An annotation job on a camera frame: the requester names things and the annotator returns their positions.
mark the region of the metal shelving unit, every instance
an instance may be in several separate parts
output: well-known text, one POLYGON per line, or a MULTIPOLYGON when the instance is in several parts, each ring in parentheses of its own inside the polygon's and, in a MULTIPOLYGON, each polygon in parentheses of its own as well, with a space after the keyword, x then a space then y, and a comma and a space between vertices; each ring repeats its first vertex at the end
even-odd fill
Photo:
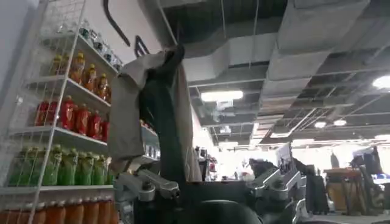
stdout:
MULTIPOLYGON (((112 185, 42 186, 46 165, 50 160, 54 144, 61 144, 67 149, 76 148, 79 151, 108 156, 106 142, 56 126, 64 96, 71 95, 76 105, 85 103, 88 109, 98 110, 101 115, 108 114, 111 107, 108 102, 68 77, 72 60, 78 52, 84 54, 86 65, 95 64, 98 75, 107 74, 109 82, 117 73, 117 70, 90 45, 88 40, 79 34, 84 7, 85 0, 41 1, 39 5, 41 15, 37 16, 34 22, 36 27, 31 27, 30 31, 36 33, 30 35, 35 40, 33 41, 35 44, 29 47, 28 55, 24 55, 28 63, 23 67, 19 65, 22 68, 17 69, 23 71, 24 78, 19 85, 15 110, 6 135, 1 136, 0 139, 0 212, 6 209, 5 205, 9 203, 13 205, 32 203, 29 223, 32 223, 37 203, 42 200, 55 200, 61 197, 66 199, 67 194, 92 195, 102 192, 107 194, 112 191, 112 185), (53 74, 55 55, 69 58, 64 64, 66 65, 64 74, 53 74), (44 125, 35 126, 37 110, 43 101, 58 103, 54 120, 49 123, 46 115, 44 125), (21 151, 23 147, 31 146, 46 151, 43 158, 39 157, 38 153, 29 158, 33 161, 32 167, 24 167, 23 162, 20 161, 23 158, 21 151), (9 186, 10 173, 15 164, 21 167, 20 176, 22 173, 29 175, 28 183, 23 186, 19 186, 21 177, 16 186, 9 186), (37 169, 40 170, 38 183, 31 184, 33 172, 37 169)), ((142 126, 142 135, 144 142, 158 147, 158 137, 152 130, 142 126)), ((145 155, 140 160, 154 161, 155 158, 145 155)))

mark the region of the white wall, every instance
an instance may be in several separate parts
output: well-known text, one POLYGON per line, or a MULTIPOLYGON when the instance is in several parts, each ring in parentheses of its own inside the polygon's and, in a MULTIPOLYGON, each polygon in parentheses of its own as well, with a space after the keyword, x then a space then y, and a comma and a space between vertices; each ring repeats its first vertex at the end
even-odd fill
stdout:
POLYGON ((108 7, 111 16, 129 39, 130 47, 123 42, 122 38, 109 23, 104 14, 101 1, 87 0, 84 17, 88 20, 93 30, 102 34, 103 39, 124 63, 136 59, 134 55, 135 35, 139 35, 142 38, 151 54, 161 50, 161 45, 141 11, 137 0, 111 0, 108 7))
POLYGON ((203 129, 200 126, 199 119, 196 116, 194 108, 191 106, 191 112, 193 116, 193 147, 205 147, 207 150, 213 150, 214 144, 213 140, 207 129, 203 129))

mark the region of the gray cloth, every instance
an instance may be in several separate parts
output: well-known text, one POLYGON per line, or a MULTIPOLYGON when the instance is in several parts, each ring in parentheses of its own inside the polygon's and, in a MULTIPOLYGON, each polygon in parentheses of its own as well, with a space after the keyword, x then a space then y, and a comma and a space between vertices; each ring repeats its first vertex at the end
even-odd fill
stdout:
POLYGON ((112 80, 108 153, 113 161, 144 154, 138 96, 145 86, 146 71, 164 63, 164 53, 145 55, 123 66, 112 80))
MULTIPOLYGON (((144 154, 138 96, 146 83, 146 71, 162 65, 164 60, 163 52, 140 57, 126 64, 119 76, 112 81, 108 154, 112 157, 112 161, 116 163, 117 170, 123 170, 125 161, 129 158, 144 154)), ((197 156, 192 148, 191 103, 182 65, 179 66, 177 72, 171 95, 174 102, 179 141, 183 152, 186 180, 202 181, 197 156)))

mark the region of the exposed ceiling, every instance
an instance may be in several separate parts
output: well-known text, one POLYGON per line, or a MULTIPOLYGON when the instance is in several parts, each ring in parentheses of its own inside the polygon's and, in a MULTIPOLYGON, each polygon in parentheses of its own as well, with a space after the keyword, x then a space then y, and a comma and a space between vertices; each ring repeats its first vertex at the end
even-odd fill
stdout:
POLYGON ((390 96, 371 85, 390 70, 390 1, 160 0, 160 6, 168 26, 163 16, 152 21, 161 39, 186 47, 191 101, 214 143, 390 133, 390 96), (237 89, 244 97, 224 110, 200 99, 237 89), (332 125, 340 118, 346 126, 332 125), (328 125, 315 128, 317 121, 328 125), (230 133, 223 133, 226 126, 230 133))

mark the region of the bright light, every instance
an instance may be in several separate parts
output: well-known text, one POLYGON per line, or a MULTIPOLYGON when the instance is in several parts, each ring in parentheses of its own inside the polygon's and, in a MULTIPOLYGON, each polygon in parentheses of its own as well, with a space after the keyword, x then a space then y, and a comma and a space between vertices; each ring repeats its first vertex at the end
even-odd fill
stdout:
POLYGON ((347 121, 346 120, 337 120, 337 121, 334 121, 333 123, 335 126, 344 126, 345 124, 347 124, 347 121))
POLYGON ((290 132, 285 133, 272 133, 271 138, 287 138, 290 135, 290 132))
POLYGON ((257 145, 257 144, 259 144, 261 142, 261 140, 263 140, 263 139, 262 138, 251 139, 249 141, 249 144, 250 145, 257 145))
POLYGON ((315 123, 314 126, 315 126, 316 128, 324 128, 326 125, 327 125, 326 122, 320 121, 320 122, 315 123))
POLYGON ((238 142, 219 142, 218 146, 226 148, 234 148, 238 146, 238 142))
POLYGON ((390 135, 376 135, 375 139, 376 140, 389 140, 390 135))
POLYGON ((294 146, 305 145, 305 144, 309 144, 311 142, 314 142, 313 138, 294 139, 294 140, 292 140, 292 145, 294 145, 294 146))
POLYGON ((221 91, 221 92, 206 92, 200 95, 204 102, 229 101, 243 98, 241 90, 235 91, 221 91))
POLYGON ((382 76, 375 79, 372 85, 376 88, 390 88, 390 75, 382 76))

